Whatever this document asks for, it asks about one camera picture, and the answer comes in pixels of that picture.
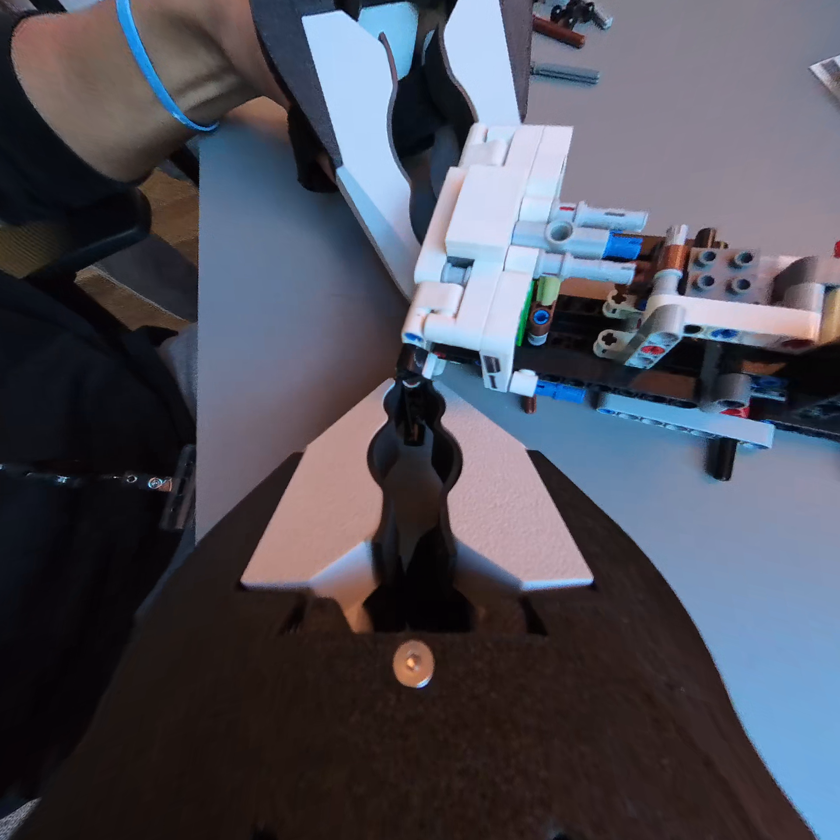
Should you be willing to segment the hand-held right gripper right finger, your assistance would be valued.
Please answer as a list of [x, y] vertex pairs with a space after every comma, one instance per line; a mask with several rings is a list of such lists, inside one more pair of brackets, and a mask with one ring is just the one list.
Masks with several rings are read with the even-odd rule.
[[439, 422], [454, 439], [460, 472], [445, 496], [456, 578], [535, 592], [587, 586], [593, 572], [529, 452], [445, 385]]

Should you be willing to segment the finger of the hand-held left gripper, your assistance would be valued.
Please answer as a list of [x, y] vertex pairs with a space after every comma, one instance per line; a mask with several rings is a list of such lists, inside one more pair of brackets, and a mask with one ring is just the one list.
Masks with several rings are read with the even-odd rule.
[[309, 14], [301, 20], [338, 143], [339, 189], [405, 299], [420, 244], [410, 182], [392, 140], [397, 83], [411, 68], [417, 12]]
[[519, 125], [528, 101], [527, 2], [457, 1], [444, 26], [451, 77], [476, 122]]

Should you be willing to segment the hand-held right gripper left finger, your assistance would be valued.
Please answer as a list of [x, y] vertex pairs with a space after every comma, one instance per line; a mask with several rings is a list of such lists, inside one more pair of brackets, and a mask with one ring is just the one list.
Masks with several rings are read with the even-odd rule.
[[304, 450], [240, 578], [252, 591], [310, 590], [336, 601], [356, 633], [373, 630], [373, 539], [383, 491], [368, 463], [393, 379], [379, 384]]

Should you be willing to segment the black lego pin assembly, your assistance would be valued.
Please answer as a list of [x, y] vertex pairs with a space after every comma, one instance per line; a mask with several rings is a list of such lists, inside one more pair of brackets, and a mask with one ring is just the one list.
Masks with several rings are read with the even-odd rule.
[[423, 375], [429, 352], [404, 343], [395, 365], [396, 403], [394, 424], [404, 445], [419, 447], [438, 419], [438, 397], [431, 380]]

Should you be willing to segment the lego truck chassis model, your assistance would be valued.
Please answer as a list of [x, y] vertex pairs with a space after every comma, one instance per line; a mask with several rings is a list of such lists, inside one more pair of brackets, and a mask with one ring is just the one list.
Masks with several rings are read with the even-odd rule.
[[572, 128], [474, 124], [415, 265], [403, 343], [423, 375], [592, 406], [710, 441], [729, 480], [776, 431], [838, 443], [838, 248], [733, 247], [714, 227], [644, 235], [648, 214], [567, 203]]

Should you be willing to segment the person's left forearm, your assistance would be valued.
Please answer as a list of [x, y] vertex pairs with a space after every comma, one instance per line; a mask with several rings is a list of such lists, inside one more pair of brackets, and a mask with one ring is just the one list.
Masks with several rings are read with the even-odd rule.
[[115, 2], [2, 12], [2, 224], [58, 219], [125, 193], [197, 134], [154, 97]]

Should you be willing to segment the brown lego axle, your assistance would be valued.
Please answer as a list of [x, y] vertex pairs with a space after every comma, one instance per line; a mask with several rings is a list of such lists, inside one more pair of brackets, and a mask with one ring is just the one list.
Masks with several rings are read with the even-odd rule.
[[532, 31], [574, 49], [581, 49], [585, 36], [572, 28], [538, 15], [532, 16]]

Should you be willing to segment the grey lego axle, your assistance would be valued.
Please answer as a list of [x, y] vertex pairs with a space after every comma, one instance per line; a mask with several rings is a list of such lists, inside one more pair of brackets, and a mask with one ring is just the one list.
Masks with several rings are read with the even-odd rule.
[[601, 79], [601, 73], [598, 70], [538, 61], [531, 63], [530, 75], [588, 87], [598, 84]]

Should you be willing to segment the lego instruction booklet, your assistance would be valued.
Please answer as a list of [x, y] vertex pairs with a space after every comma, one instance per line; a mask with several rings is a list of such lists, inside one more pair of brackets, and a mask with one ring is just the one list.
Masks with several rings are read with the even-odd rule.
[[820, 81], [830, 95], [839, 102], [839, 59], [840, 56], [833, 56], [816, 62], [809, 67], [815, 79]]

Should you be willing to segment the person's left hand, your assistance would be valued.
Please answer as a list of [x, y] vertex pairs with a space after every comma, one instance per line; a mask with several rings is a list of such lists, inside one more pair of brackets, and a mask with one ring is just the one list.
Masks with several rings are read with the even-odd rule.
[[246, 1], [131, 2], [131, 15], [154, 74], [187, 125], [209, 129], [257, 98], [288, 110], [263, 56]]

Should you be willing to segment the person's leg in jeans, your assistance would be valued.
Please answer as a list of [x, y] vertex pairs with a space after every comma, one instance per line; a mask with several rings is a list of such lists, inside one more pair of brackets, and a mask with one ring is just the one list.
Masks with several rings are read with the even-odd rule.
[[196, 420], [198, 323], [190, 323], [176, 335], [166, 339], [157, 352], [174, 377], [178, 390], [193, 420]]

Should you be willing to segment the black office chair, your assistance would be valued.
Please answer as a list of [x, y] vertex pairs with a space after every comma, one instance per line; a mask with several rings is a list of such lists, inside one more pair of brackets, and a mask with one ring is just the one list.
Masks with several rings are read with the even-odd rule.
[[1, 271], [17, 279], [74, 275], [133, 246], [151, 231], [151, 205], [138, 188], [61, 219], [4, 225]]

